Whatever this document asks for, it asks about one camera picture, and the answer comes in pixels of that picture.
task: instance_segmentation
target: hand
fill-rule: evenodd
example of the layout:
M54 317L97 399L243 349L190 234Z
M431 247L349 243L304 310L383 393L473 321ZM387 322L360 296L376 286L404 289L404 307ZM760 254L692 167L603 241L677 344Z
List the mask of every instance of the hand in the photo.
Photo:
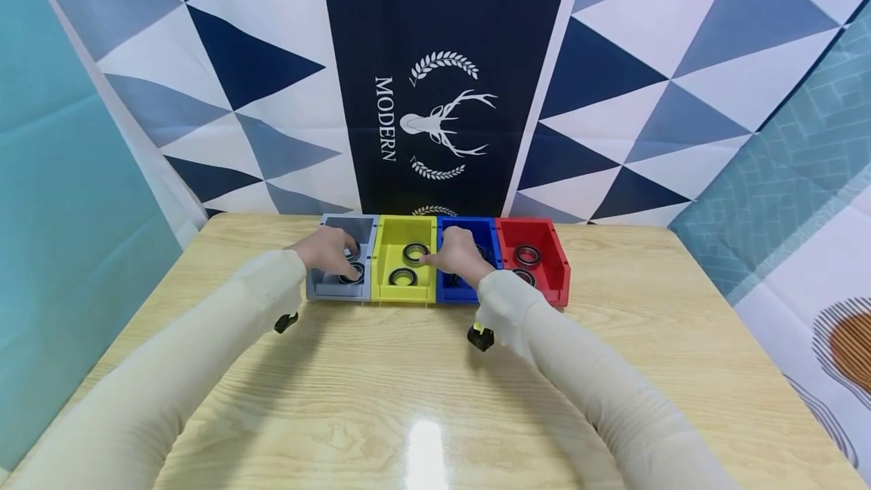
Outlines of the hand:
M345 248L356 254L357 244L350 234L336 227L322 225L308 237L291 244L285 250L295 250L305 268L319 268L331 274L342 274L351 280L360 277L345 258Z
M457 226L448 227L442 232L441 250L422 257L420 261L441 272L458 274L476 290L483 278L494 271L493 265L489 265L478 253L472 232Z

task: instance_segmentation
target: cream sleeve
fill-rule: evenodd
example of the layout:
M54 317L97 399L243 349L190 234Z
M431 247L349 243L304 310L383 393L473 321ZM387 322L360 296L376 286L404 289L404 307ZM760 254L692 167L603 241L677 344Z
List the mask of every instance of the cream sleeve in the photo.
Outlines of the cream sleeve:
M19 490L151 490L189 417L242 352L296 314L305 266L264 253L133 352L51 431Z
M663 394L538 290L510 271L496 271L482 280L478 294L478 321L538 368L596 428L626 488L739 488Z

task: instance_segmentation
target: blue storage bin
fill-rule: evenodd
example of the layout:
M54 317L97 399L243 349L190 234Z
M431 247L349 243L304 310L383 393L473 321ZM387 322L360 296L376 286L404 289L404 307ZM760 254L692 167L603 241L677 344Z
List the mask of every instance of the blue storage bin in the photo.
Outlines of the blue storage bin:
M344 284L337 274L329 274L313 268L305 279L305 296L311 301L371 300L372 250L376 243L378 215L324 214L321 217L321 225L341 228L360 243L360 253L352 262L359 262L363 266L363 281L360 284Z
M453 225L471 231L472 237L475 238L475 244L485 251L485 254L483 254L485 259L495 268L503 268L502 253L499 250L499 241L495 234L494 219L489 217L439 216L436 231L438 249L442 248L442 232ZM462 278L438 271L435 284L435 300L436 302L476 305L478 295Z

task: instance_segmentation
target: teal curtain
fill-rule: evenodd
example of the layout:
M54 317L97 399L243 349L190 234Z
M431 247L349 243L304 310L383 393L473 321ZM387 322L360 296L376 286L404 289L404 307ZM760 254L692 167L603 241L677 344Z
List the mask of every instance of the teal curtain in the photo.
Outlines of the teal curtain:
M0 0L0 468L181 249L47 0Z

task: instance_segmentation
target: fabric backdrop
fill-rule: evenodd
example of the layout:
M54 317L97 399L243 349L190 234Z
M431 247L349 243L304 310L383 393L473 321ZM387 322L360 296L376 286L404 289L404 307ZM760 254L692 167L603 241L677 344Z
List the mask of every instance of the fabric backdrop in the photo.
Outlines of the fabric backdrop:
M49 2L0 0L0 485L196 232L158 190Z
M219 210L667 225L862 0L57 0Z
M671 226L871 483L871 5Z

